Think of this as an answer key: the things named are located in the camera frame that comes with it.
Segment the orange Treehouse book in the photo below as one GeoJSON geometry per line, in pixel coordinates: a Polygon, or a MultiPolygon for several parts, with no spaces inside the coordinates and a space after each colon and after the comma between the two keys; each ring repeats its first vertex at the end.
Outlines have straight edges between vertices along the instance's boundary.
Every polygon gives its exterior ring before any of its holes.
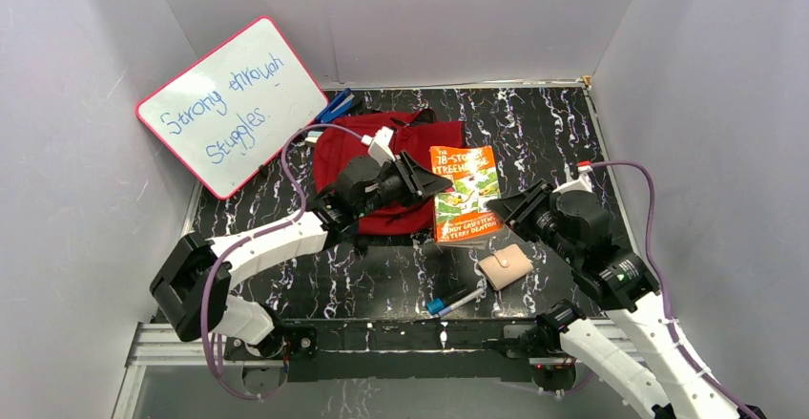
{"type": "Polygon", "coordinates": [[[430,148],[432,172],[451,181],[434,199],[434,240],[440,245],[483,248],[505,230],[487,208],[501,197],[495,155],[490,146],[430,148]]]}

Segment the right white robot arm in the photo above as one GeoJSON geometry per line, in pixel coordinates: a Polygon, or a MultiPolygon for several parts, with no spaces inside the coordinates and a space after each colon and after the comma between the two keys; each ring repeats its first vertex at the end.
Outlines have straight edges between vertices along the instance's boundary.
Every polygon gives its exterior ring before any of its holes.
{"type": "Polygon", "coordinates": [[[663,287],[631,249],[616,244],[612,215],[582,182],[493,199],[487,208],[524,241],[542,242],[571,268],[579,289],[635,347],[631,355],[601,333],[572,302],[538,315],[539,347],[584,363],[642,418],[761,418],[733,398],[692,354],[678,322],[667,316],[663,287]]]}

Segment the red student backpack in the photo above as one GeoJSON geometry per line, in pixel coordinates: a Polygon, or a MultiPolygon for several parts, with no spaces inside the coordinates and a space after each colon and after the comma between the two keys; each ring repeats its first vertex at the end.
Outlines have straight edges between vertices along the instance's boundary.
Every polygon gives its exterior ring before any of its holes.
{"type": "MultiPolygon", "coordinates": [[[[335,120],[361,136],[373,136],[380,128],[394,131],[391,150],[407,152],[420,165],[431,167],[429,149],[433,146],[463,148],[465,127],[460,120],[439,120],[430,109],[419,112],[380,112],[343,116],[335,120]]],[[[313,177],[317,190],[336,180],[351,158],[363,156],[367,148],[348,133],[328,128],[318,138],[314,151],[313,177]]],[[[359,233],[368,236],[400,236],[422,231],[433,224],[434,203],[410,208],[391,204],[360,220],[359,233]]]]}

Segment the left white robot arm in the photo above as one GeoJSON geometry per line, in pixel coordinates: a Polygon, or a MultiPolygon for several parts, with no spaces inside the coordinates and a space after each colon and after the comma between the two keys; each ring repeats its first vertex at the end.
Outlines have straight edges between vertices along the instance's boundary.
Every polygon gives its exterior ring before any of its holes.
{"type": "Polygon", "coordinates": [[[361,218],[397,203],[422,205],[449,189],[407,153],[384,164],[355,157],[302,213],[274,225],[225,237],[183,236],[161,266],[150,292],[182,342],[211,332],[248,344],[262,358],[280,354],[285,334],[265,306],[232,289],[281,262],[320,253],[355,235],[361,218]]]}

